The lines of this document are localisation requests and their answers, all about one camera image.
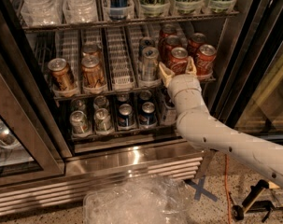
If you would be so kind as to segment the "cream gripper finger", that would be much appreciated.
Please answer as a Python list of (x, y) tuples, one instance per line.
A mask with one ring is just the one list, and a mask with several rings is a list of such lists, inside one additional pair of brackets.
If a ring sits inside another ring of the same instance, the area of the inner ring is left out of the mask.
[(171, 80), (174, 78), (175, 73), (162, 62), (159, 62), (159, 70), (163, 85), (168, 87)]
[(195, 76), (197, 75), (197, 69), (194, 60), (191, 56), (188, 57), (188, 63), (186, 66), (185, 73), (189, 75), (195, 75)]

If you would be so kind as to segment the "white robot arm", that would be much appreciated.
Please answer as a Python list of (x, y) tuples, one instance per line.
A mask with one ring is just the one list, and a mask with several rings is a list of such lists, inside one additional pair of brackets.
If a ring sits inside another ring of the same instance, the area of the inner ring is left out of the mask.
[(283, 146), (240, 133), (209, 114), (193, 58), (182, 75), (159, 63), (159, 75), (177, 111), (177, 131), (198, 149), (225, 153), (283, 188)]

